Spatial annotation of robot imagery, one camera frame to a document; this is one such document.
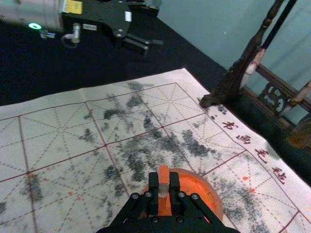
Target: white cylinder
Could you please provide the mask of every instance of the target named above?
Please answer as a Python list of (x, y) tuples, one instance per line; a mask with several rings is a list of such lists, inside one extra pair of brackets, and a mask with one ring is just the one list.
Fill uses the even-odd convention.
[(0, 0), (0, 20), (21, 25), (36, 23), (61, 31), (61, 3), (62, 0)]

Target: brush handle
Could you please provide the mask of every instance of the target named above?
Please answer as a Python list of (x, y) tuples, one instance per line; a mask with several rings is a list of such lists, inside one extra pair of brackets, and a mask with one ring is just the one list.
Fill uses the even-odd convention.
[(311, 91), (311, 80), (309, 82), (307, 82), (306, 85), (304, 85), (300, 91), (298, 92), (298, 94), (296, 96), (294, 96), (293, 98), (291, 98), (291, 100), (289, 101), (290, 105), (297, 105), (299, 102), (301, 102), (309, 93), (309, 91)]

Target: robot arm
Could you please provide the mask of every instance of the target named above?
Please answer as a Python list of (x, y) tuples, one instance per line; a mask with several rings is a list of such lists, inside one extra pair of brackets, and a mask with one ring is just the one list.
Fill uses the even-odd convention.
[(84, 30), (108, 33), (116, 47), (124, 42), (141, 49), (146, 55), (152, 44), (159, 41), (144, 40), (129, 34), (132, 11), (148, 12), (156, 16), (158, 9), (145, 0), (1, 0), (0, 21), (28, 26), (40, 31), (42, 38), (55, 38), (65, 33), (62, 41), (71, 40), (75, 48)]

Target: calligraphy brush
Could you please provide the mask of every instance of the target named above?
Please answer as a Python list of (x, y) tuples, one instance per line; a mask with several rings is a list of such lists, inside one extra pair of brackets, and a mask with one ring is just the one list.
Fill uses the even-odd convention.
[(284, 23), (286, 17), (290, 13), (290, 11), (292, 10), (292, 8), (294, 7), (296, 2), (297, 2), (297, 0), (289, 0), (287, 5), (285, 6), (284, 11), (282, 12), (280, 17), (278, 18), (276, 24), (272, 28), (272, 30), (269, 33), (267, 39), (265, 40), (265, 42), (261, 46), (260, 50), (256, 54), (256, 57), (248, 65), (248, 67), (247, 67), (247, 69), (246, 69), (246, 71), (245, 71), (245, 73), (244, 73), (244, 75), (242, 77), (242, 81), (241, 81), (241, 84), (240, 84), (240, 89), (247, 83), (247, 81), (249, 80), (249, 77), (254, 73), (254, 71), (259, 66), (259, 64), (260, 64), (260, 62), (261, 62), (261, 60), (262, 60), (262, 58), (263, 58), (267, 48), (271, 44), (272, 40), (274, 39), (275, 35), (277, 34), (278, 30), (280, 29), (280, 27)]
[(298, 105), (311, 91), (311, 80), (307, 82), (306, 85), (304, 85), (300, 91), (295, 95), (293, 98), (291, 98), (287, 103), (284, 104), (283, 109), (279, 112), (278, 117), (281, 117), (285, 114), (287, 114), (292, 108), (294, 108), (296, 105)]

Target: chinese character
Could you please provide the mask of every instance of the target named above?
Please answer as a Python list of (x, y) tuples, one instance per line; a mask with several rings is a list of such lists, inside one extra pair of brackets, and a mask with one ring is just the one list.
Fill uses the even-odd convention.
[(285, 180), (286, 176), (285, 176), (285, 172), (283, 172), (282, 174), (280, 174), (280, 172), (282, 171), (282, 169), (278, 168), (278, 167), (273, 167), (273, 173), (275, 174), (275, 176), (277, 177), (277, 179), (282, 183), (285, 184), (283, 182), (283, 180)]
[(235, 126), (236, 128), (238, 128), (238, 126), (235, 125), (234, 122), (229, 122), (229, 121), (227, 121), (227, 123), (223, 122), (223, 124), (225, 125), (224, 128), (227, 128), (227, 129), (229, 129), (229, 130), (232, 130), (232, 129), (233, 129), (233, 126)]
[(245, 136), (237, 136), (236, 137), (237, 139), (239, 139), (239, 140), (241, 140), (242, 142), (244, 142), (244, 144), (250, 144), (251, 142), (251, 137), (250, 136), (247, 136), (247, 135), (245, 135)]
[(265, 161), (262, 157), (266, 157), (269, 153), (263, 149), (255, 150), (257, 152), (258, 157), (266, 164), (267, 161)]

